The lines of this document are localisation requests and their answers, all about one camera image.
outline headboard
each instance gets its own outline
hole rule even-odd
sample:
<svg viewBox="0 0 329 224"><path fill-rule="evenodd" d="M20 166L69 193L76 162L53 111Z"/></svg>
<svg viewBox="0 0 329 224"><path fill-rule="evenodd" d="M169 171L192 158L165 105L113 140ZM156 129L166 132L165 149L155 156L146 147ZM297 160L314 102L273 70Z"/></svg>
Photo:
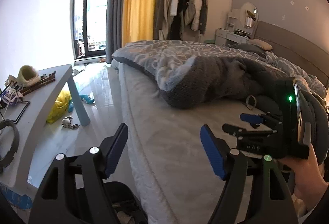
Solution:
<svg viewBox="0 0 329 224"><path fill-rule="evenodd" d="M266 41L273 53L298 65L329 87L329 54L307 39L278 26L258 21L253 39Z"/></svg>

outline mirror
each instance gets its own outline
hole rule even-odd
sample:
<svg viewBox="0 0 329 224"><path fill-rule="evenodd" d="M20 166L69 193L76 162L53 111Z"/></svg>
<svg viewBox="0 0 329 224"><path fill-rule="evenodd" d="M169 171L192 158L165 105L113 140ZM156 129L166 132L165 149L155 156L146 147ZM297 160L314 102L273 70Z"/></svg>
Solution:
<svg viewBox="0 0 329 224"><path fill-rule="evenodd" d="M240 10L240 22L244 28L252 28L258 21L258 11L252 3L245 3Z"/></svg>

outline blue table leg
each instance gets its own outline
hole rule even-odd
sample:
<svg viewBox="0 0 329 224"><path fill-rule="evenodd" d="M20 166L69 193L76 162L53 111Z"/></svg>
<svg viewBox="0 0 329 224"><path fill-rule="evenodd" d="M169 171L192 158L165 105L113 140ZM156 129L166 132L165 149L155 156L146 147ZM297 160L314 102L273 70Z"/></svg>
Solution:
<svg viewBox="0 0 329 224"><path fill-rule="evenodd" d="M80 95L78 93L77 87L72 76L67 80L68 88L70 89L72 101L74 103L75 110L77 111L78 118L81 125L86 126L90 123L90 118L85 110L85 107L82 103Z"/></svg>

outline metal screw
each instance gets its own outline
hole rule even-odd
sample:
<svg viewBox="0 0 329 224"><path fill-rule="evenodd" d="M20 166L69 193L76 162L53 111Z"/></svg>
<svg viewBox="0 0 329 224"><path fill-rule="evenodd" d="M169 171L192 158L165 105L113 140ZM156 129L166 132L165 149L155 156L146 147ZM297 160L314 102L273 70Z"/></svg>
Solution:
<svg viewBox="0 0 329 224"><path fill-rule="evenodd" d="M265 161L267 161L267 162L271 162L271 161L272 161L272 157L271 157L270 155L265 155L265 156L264 156L264 159L265 159Z"/></svg>
<svg viewBox="0 0 329 224"><path fill-rule="evenodd" d="M92 147L92 148L90 148L89 152L91 154L97 154L99 152L99 148L98 147Z"/></svg>
<svg viewBox="0 0 329 224"><path fill-rule="evenodd" d="M62 160L64 157L65 157L64 154L58 154L58 155L56 155L56 159L57 160Z"/></svg>
<svg viewBox="0 0 329 224"><path fill-rule="evenodd" d="M231 149L230 150L230 153L232 154L232 155L239 155L239 153L240 153L240 151L238 150L238 149Z"/></svg>

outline yellow plastic bag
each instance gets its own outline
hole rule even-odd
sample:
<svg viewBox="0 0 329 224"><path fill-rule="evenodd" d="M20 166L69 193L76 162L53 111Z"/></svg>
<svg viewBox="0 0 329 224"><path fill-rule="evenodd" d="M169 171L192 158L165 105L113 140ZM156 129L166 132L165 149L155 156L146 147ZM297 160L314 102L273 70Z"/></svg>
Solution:
<svg viewBox="0 0 329 224"><path fill-rule="evenodd" d="M58 95L55 104L53 105L48 117L47 122L52 124L56 122L65 113L68 108L68 102L71 99L71 94L69 91L61 90Z"/></svg>

